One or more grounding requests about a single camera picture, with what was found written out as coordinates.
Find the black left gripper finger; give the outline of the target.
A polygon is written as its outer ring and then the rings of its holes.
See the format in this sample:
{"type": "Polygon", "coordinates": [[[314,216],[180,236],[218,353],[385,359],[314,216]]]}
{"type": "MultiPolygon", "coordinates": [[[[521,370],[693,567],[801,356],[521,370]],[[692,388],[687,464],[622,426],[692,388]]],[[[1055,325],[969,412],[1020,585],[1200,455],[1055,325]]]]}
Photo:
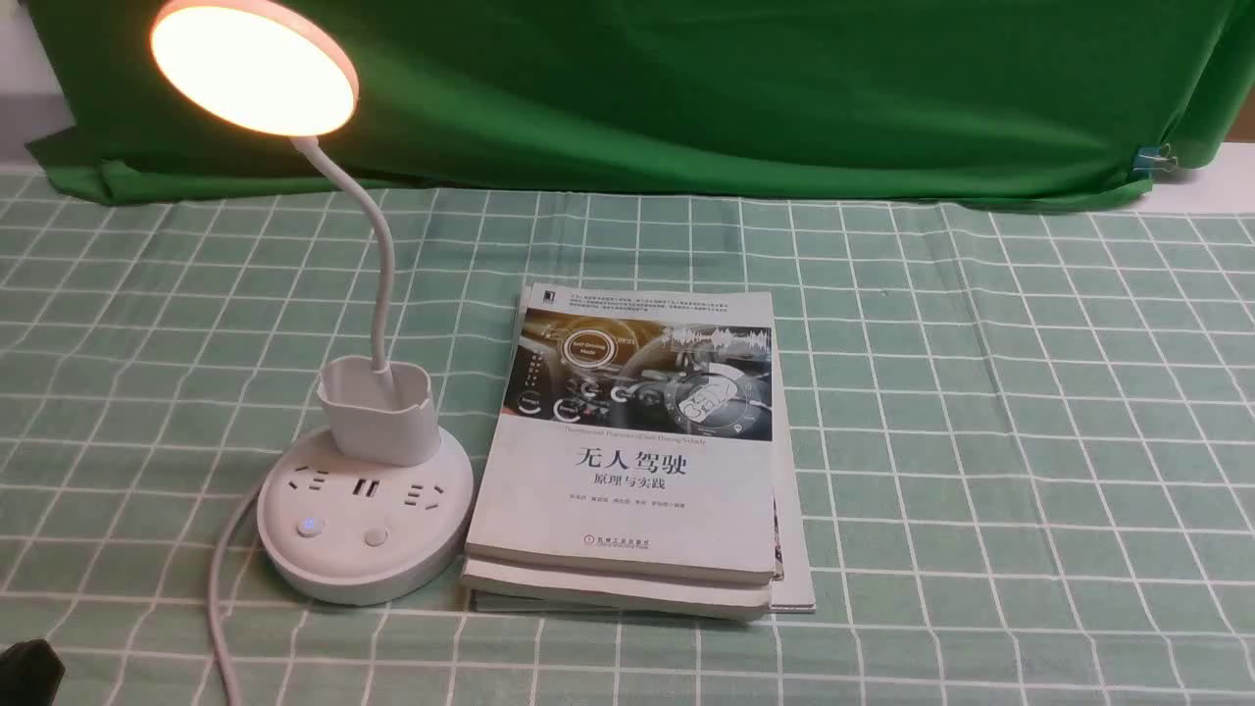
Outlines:
{"type": "Polygon", "coordinates": [[[1,705],[53,705],[65,673],[48,640],[20,640],[1,655],[1,705]]]}

